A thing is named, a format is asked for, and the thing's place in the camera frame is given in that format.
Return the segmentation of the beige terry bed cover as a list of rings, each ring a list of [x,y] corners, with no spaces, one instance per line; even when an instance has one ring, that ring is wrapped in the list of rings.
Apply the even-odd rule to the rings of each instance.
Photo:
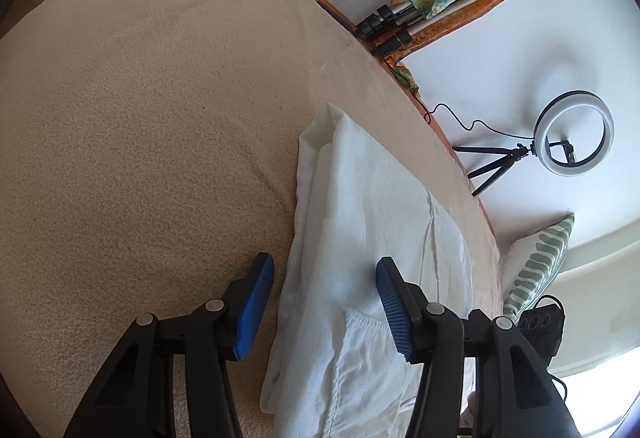
[[[313,0],[46,0],[1,42],[1,372],[59,437],[132,319],[175,317],[293,239],[298,138],[337,106],[499,255],[459,165]]]

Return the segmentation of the white shirt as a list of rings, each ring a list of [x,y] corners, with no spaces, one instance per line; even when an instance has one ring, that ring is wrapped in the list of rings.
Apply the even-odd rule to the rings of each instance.
[[[473,305],[465,240],[427,188],[346,113],[300,135],[294,240],[260,406],[278,437],[400,437],[421,370],[397,351],[375,267],[459,316]]]

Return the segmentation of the green striped pillow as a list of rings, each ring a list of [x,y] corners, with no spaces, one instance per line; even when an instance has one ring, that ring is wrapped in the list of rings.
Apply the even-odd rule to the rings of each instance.
[[[558,276],[566,261],[575,215],[517,240],[502,263],[503,314],[518,322]]]

